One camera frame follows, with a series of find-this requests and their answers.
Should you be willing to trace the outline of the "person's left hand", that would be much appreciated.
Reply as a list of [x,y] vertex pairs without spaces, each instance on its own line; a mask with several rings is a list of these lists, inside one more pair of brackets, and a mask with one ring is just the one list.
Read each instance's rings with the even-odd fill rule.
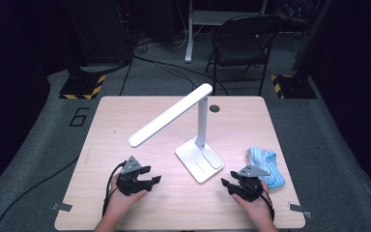
[[120,192],[117,187],[118,175],[112,178],[111,191],[108,194],[108,205],[104,214],[105,218],[123,218],[130,210],[130,208],[142,199],[148,192],[140,190],[139,192],[127,196]]

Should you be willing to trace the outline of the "black folding chair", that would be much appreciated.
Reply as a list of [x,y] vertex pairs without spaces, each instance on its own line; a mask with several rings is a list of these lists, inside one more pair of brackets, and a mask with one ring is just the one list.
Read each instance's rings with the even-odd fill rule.
[[226,20],[212,37],[213,50],[206,66],[214,66],[213,94],[215,85],[221,84],[217,78],[218,67],[242,67],[247,71],[251,66],[262,66],[258,94],[262,94],[265,75],[271,56],[273,40],[280,32],[282,18],[275,14],[241,15]]

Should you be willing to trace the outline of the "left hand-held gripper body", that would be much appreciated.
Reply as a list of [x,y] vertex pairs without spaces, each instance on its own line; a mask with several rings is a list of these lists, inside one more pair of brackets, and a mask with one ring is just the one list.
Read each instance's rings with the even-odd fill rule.
[[117,187],[121,193],[130,196],[143,190],[140,185],[141,181],[138,180],[139,175],[136,175],[136,171],[141,167],[144,166],[135,157],[130,157],[125,162],[117,180]]

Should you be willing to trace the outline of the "black equipment cabinet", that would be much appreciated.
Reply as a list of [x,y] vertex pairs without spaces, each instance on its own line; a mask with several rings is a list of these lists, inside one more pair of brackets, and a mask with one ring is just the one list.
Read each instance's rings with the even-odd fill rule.
[[116,0],[66,0],[88,65],[119,64],[128,60]]

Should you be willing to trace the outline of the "blue striped cloth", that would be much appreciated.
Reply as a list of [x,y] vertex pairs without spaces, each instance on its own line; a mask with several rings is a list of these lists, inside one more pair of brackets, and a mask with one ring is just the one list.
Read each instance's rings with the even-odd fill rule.
[[270,189],[282,187],[285,184],[283,175],[276,164],[276,153],[272,150],[265,150],[259,147],[247,149],[248,163],[268,173],[267,176],[260,176],[259,179],[265,182]]

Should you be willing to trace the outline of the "white metal desk frame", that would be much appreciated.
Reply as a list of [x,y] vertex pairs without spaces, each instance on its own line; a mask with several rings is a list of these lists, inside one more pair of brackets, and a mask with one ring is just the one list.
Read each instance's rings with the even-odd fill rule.
[[193,9],[194,0],[188,0],[188,32],[187,32],[187,44],[185,50],[185,62],[190,63],[192,61],[194,34],[193,27],[195,25],[208,25],[218,26],[226,20],[240,16],[240,15],[263,15],[266,11],[269,0],[261,0],[261,8],[258,12],[225,12],[225,11],[199,11]]

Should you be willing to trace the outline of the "person's right hand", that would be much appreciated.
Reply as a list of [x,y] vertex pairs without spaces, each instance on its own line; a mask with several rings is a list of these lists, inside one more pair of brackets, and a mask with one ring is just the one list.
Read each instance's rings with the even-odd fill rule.
[[269,207],[270,198],[268,196],[269,187],[265,182],[261,182],[261,184],[263,187],[262,197],[252,202],[245,201],[236,194],[232,195],[232,198],[245,210],[247,216],[257,228],[263,222],[272,222]]

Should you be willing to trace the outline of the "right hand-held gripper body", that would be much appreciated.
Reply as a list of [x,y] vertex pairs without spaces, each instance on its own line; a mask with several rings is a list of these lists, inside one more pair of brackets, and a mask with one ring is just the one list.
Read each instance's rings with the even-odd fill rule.
[[243,176],[242,180],[238,181],[240,184],[238,187],[238,196],[248,202],[252,202],[260,197],[263,193],[260,177],[269,176],[270,173],[250,164],[238,173]]

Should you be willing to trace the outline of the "white desk lamp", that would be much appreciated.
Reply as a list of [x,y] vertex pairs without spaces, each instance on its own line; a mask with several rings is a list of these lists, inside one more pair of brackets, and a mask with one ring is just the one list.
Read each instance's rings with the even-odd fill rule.
[[197,135],[176,148],[175,154],[197,183],[206,182],[224,167],[224,162],[206,142],[208,96],[212,91],[213,87],[210,84],[200,85],[135,132],[128,139],[128,144],[132,148],[139,147],[197,104]]

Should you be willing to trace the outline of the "black stand with striped base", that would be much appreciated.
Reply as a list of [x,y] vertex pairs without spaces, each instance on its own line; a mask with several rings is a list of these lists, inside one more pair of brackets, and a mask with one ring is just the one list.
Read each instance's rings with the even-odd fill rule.
[[272,74],[271,81],[280,99],[316,99],[308,77],[311,75],[327,34],[328,22],[326,16],[333,0],[323,0],[324,3],[300,46],[297,61],[293,66],[295,74]]
[[59,92],[60,99],[94,99],[105,80],[102,72],[86,72],[78,65],[67,67],[69,77]]

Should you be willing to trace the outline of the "grey tape piece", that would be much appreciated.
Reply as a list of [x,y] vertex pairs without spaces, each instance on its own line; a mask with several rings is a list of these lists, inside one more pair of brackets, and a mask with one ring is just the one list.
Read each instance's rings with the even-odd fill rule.
[[303,214],[305,218],[313,218],[312,212],[306,211],[301,205],[297,205],[292,202],[289,202],[288,207],[291,211]]
[[69,212],[72,208],[72,205],[70,204],[65,204],[65,203],[54,203],[52,206],[51,206],[51,209],[54,210],[54,211],[65,211],[65,212]]

